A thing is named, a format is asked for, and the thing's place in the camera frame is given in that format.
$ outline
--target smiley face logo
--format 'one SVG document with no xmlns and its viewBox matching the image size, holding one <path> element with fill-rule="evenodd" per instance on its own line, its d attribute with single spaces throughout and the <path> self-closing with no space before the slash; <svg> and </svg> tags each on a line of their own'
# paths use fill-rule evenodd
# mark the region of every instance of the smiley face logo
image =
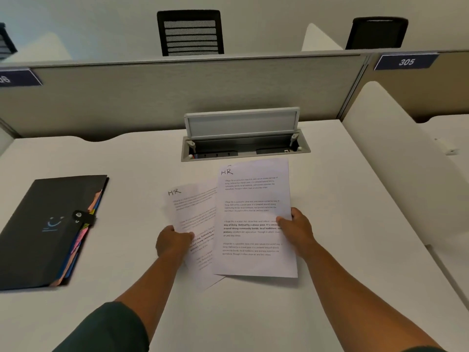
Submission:
<svg viewBox="0 0 469 352">
<path fill-rule="evenodd" d="M 49 221 L 47 222 L 47 227 L 44 227 L 42 229 L 42 232 L 57 231 L 58 230 L 57 226 L 61 224 L 63 218 L 64 216 L 61 216 L 59 221 L 57 221 L 57 219 L 54 219 L 54 217 L 51 217 Z"/>
</svg>

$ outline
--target forearm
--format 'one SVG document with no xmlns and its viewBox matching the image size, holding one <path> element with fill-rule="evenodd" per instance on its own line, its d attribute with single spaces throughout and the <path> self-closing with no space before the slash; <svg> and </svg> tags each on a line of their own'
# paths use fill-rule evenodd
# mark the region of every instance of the forearm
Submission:
<svg viewBox="0 0 469 352">
<path fill-rule="evenodd" d="M 151 341 L 173 287 L 183 255 L 167 251 L 162 254 L 116 301 L 131 308 L 142 320 Z"/>
<path fill-rule="evenodd" d="M 305 257 L 325 313 L 345 352 L 400 352 L 438 344 L 351 276 L 317 242 Z"/>
</svg>

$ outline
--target hand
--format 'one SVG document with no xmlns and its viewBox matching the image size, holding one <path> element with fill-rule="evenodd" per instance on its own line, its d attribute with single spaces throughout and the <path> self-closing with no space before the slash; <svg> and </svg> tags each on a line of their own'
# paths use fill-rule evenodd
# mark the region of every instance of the hand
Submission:
<svg viewBox="0 0 469 352">
<path fill-rule="evenodd" d="M 158 257 L 164 253 L 173 253 L 180 256 L 181 259 L 184 258 L 193 239 L 194 232 L 179 233 L 174 230 L 172 225 L 166 226 L 156 241 Z"/>
<path fill-rule="evenodd" d="M 277 217 L 277 223 L 287 240 L 295 248 L 296 254 L 305 259 L 316 243 L 311 224 L 306 216 L 296 207 L 292 207 L 292 220 Z"/>
</svg>

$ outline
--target desk number sign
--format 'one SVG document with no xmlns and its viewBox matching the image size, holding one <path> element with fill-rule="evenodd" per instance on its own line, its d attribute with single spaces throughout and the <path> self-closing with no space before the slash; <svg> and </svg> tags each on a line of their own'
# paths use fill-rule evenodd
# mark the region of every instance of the desk number sign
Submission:
<svg viewBox="0 0 469 352">
<path fill-rule="evenodd" d="M 375 70 L 426 69 L 430 68 L 438 53 L 383 54 Z"/>
<path fill-rule="evenodd" d="M 0 88 L 42 85 L 31 69 L 0 69 Z"/>
</svg>

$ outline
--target black folder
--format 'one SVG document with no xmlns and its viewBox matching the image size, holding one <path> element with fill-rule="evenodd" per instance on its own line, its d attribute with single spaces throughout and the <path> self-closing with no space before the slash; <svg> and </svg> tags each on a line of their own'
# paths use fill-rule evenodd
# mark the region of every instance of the black folder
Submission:
<svg viewBox="0 0 469 352">
<path fill-rule="evenodd" d="M 80 230 L 94 223 L 90 206 L 97 207 L 107 182 L 71 176 L 32 183 L 0 234 L 0 290 L 49 286 L 73 269 L 71 250 Z"/>
</svg>

